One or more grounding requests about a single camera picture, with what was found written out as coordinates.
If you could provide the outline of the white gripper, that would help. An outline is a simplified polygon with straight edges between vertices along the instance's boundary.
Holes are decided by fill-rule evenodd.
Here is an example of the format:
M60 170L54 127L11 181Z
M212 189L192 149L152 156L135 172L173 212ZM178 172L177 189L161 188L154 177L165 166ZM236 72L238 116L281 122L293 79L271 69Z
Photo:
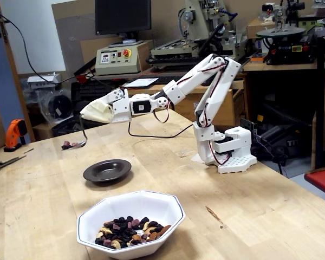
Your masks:
M109 124L128 122L131 120L131 107L126 89L115 89L104 97L104 101L110 104L113 111L113 119Z

